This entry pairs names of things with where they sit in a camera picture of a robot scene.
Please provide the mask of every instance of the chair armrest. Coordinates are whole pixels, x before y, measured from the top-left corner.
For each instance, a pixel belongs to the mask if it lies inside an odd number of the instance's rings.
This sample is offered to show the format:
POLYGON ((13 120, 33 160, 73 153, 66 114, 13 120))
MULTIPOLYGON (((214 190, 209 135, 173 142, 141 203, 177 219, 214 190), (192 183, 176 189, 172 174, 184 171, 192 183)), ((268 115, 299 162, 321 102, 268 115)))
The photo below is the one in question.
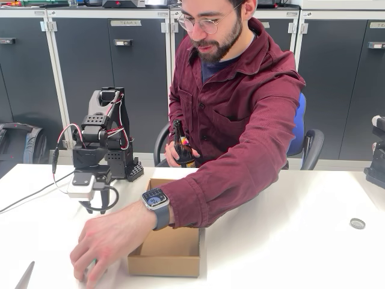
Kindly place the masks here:
POLYGON ((158 138, 155 141, 154 147, 154 165, 155 167, 161 162, 161 149, 163 142, 166 140, 170 133, 170 124, 167 123, 161 130, 158 135, 158 138))
POLYGON ((301 170, 313 170, 317 165, 324 144, 324 134, 318 129, 310 129, 305 135, 304 158, 301 170))

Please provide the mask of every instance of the black cable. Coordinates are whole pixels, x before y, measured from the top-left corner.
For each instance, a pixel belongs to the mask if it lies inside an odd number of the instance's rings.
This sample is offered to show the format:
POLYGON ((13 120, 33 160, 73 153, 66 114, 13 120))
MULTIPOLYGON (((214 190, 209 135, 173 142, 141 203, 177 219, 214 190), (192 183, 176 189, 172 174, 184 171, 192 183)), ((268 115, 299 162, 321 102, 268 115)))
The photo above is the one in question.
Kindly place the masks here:
MULTIPOLYGON (((57 182, 60 182, 62 179, 65 179, 66 177, 70 176, 71 174, 73 174, 73 172, 70 172, 68 175, 65 175, 65 176, 62 177, 61 179, 58 179, 57 182)), ((35 193, 33 193, 33 194, 30 194, 30 195, 27 196, 27 197, 24 197, 24 198, 22 198, 22 199, 16 201, 15 203, 13 203, 13 204, 11 204, 11 205, 5 207, 4 209, 1 209, 1 210, 0 210, 0 213, 2 213, 2 212, 4 212, 5 210, 7 210, 7 209, 9 209, 9 208, 11 208, 11 207, 13 207, 13 206, 15 206, 16 204, 20 203, 21 201, 23 201, 23 200, 25 200, 25 199, 27 199, 27 198, 29 198, 29 197, 32 197, 32 196, 34 196, 34 195, 36 195, 36 194, 39 194, 41 191, 45 190, 46 188, 48 188, 48 187, 50 187, 50 186, 52 186, 52 185, 54 185, 54 184, 55 184, 55 183, 53 182, 53 183, 51 183, 51 184, 45 186, 45 187, 42 188, 41 190, 39 190, 39 191, 37 191, 37 192, 35 192, 35 193)))
POLYGON ((89 206, 89 204, 88 204, 86 201, 79 201, 79 203, 80 203, 84 208, 86 208, 86 209, 88 209, 88 210, 96 211, 96 212, 104 212, 104 211, 110 210, 110 209, 111 209, 113 206, 115 206, 116 203, 118 202, 118 200, 119 200, 119 192, 118 192, 118 190, 117 190, 116 188, 114 188, 114 187, 112 187, 112 186, 110 186, 110 185, 106 185, 106 186, 104 186, 104 187, 105 187, 105 188, 108 188, 108 189, 110 189, 110 190, 112 190, 112 191, 114 191, 115 194, 116 194, 116 200, 115 200, 110 206, 108 206, 108 207, 106 207, 106 208, 93 208, 93 207, 89 206))

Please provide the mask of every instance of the glasses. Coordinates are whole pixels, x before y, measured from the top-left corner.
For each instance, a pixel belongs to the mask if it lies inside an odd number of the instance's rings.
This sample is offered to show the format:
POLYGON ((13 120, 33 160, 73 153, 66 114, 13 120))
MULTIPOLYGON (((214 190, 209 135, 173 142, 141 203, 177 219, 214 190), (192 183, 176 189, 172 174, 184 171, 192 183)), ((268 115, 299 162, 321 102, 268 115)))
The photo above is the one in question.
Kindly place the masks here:
MULTIPOLYGON (((238 6, 240 6, 241 4, 243 3, 243 1, 241 1, 241 3, 239 3, 236 7, 234 7, 233 10, 237 9, 238 6)), ((208 34, 215 34, 217 33, 218 31, 218 24, 227 16, 229 15, 233 10, 231 10, 230 12, 228 12, 225 16, 223 16, 222 19, 220 20, 209 20, 209 19, 203 19, 203 20, 200 20, 198 21, 199 23, 199 26, 201 27, 201 29, 208 33, 208 34)), ((193 32, 194 31, 194 22, 192 22, 191 20, 185 18, 185 17, 182 17, 182 15, 180 15, 180 17, 178 18, 178 22, 179 24, 181 25, 181 27, 188 31, 188 32, 193 32)))

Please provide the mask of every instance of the jacket sleeve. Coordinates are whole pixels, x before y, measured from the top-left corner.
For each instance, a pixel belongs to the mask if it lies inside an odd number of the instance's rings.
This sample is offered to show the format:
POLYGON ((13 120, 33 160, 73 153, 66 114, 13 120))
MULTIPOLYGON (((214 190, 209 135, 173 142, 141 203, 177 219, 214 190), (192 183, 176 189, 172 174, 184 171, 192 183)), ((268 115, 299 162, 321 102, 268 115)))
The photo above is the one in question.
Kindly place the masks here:
POLYGON ((239 144, 186 178, 161 186, 170 199, 175 228, 207 227, 277 180, 294 137, 303 87, 299 78, 281 75, 258 88, 258 101, 239 144))

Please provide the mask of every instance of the man's left hand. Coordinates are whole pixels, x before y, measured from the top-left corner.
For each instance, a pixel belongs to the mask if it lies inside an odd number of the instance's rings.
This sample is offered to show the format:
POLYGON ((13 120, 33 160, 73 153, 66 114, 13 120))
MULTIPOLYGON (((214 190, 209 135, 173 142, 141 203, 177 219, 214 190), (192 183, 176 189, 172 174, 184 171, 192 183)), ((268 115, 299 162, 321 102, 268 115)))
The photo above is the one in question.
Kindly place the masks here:
POLYGON ((143 243, 156 222, 155 213, 142 201, 116 213, 88 220, 79 244, 70 254, 75 278, 82 281, 85 269, 97 259, 87 280, 87 289, 93 289, 108 266, 143 243))

